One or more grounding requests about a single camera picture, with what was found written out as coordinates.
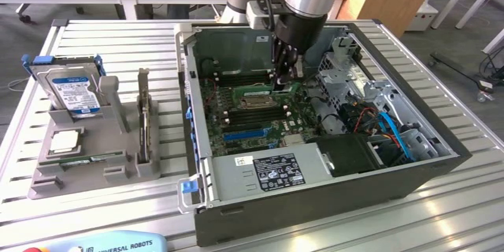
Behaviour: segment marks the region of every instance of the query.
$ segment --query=aluminum table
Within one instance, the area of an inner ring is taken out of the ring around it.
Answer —
[[[170,251],[504,249],[502,142],[386,28],[372,21],[354,23],[472,152],[473,157],[457,169],[404,199],[217,246],[197,247],[193,216],[181,215],[176,208],[176,181],[188,175],[188,167],[173,22],[69,21],[65,27],[50,28],[41,55],[98,53],[108,74],[120,79],[124,102],[136,99],[137,69],[150,70],[150,94],[160,102],[162,174],[158,180],[140,184],[26,199],[49,121],[49,101],[29,80],[0,147],[0,250],[20,251],[110,230],[162,234]],[[378,76],[366,55],[362,63]]]

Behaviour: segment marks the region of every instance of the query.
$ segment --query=label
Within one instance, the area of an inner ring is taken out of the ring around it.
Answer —
[[[493,88],[493,85],[492,85],[490,83],[485,82],[485,81],[481,81],[481,80],[480,80],[480,84],[481,84],[481,86],[484,86],[485,88],[489,88],[489,89]]]
[[[56,78],[53,84],[62,103],[72,113],[93,113],[100,110],[96,95],[88,90],[90,82],[86,77]]]
[[[269,95],[270,91],[249,91],[246,93],[244,93],[244,97],[248,97],[248,96],[266,96]]]
[[[253,156],[240,156],[238,158],[234,158],[236,166],[250,165],[252,160],[253,160]]]
[[[254,38],[254,42],[268,42],[269,37],[266,35],[261,35]]]
[[[253,167],[262,191],[306,183],[293,153],[254,159]]]

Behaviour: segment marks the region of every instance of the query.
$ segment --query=green circuit board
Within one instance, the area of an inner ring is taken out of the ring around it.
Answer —
[[[213,88],[212,82],[202,80],[201,97],[205,102],[213,156],[284,147],[286,146],[284,138],[290,135],[296,135],[296,138],[302,138],[304,141],[320,136],[322,127],[316,121],[316,111],[304,99],[304,90],[305,86],[301,83],[293,83],[281,92],[273,92],[270,85],[266,84]],[[262,112],[273,108],[278,111],[274,113],[280,113],[281,109],[285,117],[257,122],[250,119],[244,120],[242,123],[240,120],[232,120],[230,124],[226,121],[229,119],[226,113],[248,113],[253,110]],[[264,136],[225,139],[226,135],[248,135],[257,131],[262,131]]]

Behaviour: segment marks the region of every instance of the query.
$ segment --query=power supply label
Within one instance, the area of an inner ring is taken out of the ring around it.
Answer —
[[[262,191],[306,183],[293,153],[254,159],[253,167]]]
[[[72,113],[84,114],[100,110],[96,95],[88,90],[90,82],[86,77],[56,78],[53,84],[62,103]]]

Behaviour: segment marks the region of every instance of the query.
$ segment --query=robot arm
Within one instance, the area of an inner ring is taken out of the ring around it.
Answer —
[[[318,37],[333,2],[334,0],[228,0],[228,8],[237,14],[246,7],[246,20],[252,29],[268,27],[273,32],[276,90],[281,90],[292,78],[302,76],[302,56]],[[269,25],[270,18],[274,19],[273,25]]]

